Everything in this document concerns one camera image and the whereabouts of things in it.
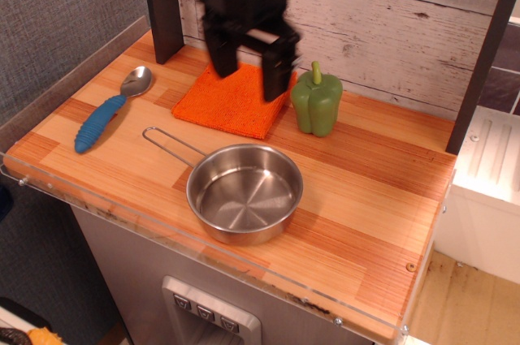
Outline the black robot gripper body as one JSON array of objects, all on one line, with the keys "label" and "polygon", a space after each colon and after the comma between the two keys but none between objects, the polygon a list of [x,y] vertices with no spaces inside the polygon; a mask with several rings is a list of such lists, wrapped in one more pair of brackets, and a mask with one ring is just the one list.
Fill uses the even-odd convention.
[{"label": "black robot gripper body", "polygon": [[298,33],[284,19],[288,0],[200,0],[202,16],[219,18],[233,32],[238,45],[262,51],[265,44],[248,35],[257,29],[279,38],[298,38]]}]

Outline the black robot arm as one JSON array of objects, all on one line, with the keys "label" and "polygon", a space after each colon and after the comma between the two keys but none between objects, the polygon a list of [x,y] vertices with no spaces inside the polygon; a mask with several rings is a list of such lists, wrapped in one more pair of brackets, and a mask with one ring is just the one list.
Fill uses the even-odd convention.
[{"label": "black robot arm", "polygon": [[261,55],[265,101],[288,90],[297,58],[298,32],[284,19],[288,0],[200,0],[206,46],[217,74],[238,70],[237,50],[244,46]]}]

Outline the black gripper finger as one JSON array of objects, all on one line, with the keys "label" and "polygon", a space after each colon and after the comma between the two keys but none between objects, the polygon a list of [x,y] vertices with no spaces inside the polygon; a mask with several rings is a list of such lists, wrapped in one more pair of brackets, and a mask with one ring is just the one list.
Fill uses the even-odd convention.
[{"label": "black gripper finger", "polygon": [[211,62],[220,77],[228,77],[238,70],[236,51],[238,42],[232,30],[219,18],[204,16],[203,31]]},{"label": "black gripper finger", "polygon": [[262,50],[262,84],[265,101],[274,101],[288,89],[297,58],[298,38],[279,38]]}]

